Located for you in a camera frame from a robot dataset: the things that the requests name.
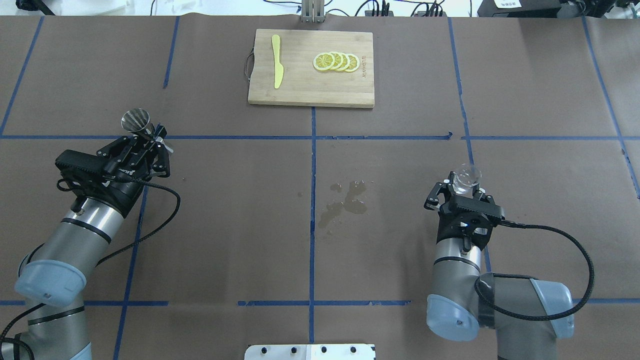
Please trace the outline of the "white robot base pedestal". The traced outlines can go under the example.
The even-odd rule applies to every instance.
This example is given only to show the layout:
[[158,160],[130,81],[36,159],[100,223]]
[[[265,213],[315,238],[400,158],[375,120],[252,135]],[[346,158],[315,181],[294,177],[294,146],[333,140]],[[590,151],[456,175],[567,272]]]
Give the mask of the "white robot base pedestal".
[[375,360],[374,344],[256,344],[247,347],[245,360]]

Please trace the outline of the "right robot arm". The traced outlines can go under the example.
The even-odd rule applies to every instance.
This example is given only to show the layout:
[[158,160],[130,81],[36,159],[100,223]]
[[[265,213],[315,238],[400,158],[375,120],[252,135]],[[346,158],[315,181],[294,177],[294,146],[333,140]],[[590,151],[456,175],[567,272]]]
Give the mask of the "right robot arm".
[[482,272],[494,228],[524,224],[507,221],[503,208],[477,185],[469,197],[458,194],[452,177],[434,185],[424,207],[438,214],[428,328],[455,342],[494,330],[499,360],[556,360],[558,340],[575,333],[568,287],[530,275]]

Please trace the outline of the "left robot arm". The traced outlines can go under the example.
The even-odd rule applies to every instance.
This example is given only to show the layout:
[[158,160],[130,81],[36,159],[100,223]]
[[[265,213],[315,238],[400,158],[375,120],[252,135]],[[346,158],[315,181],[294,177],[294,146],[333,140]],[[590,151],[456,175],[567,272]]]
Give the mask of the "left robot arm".
[[48,239],[18,267],[14,290],[24,296],[26,332],[1,333],[3,360],[90,360],[82,292],[105,251],[153,177],[170,176],[164,126],[126,125],[128,136],[96,151],[65,150],[55,159],[57,187],[75,200]]

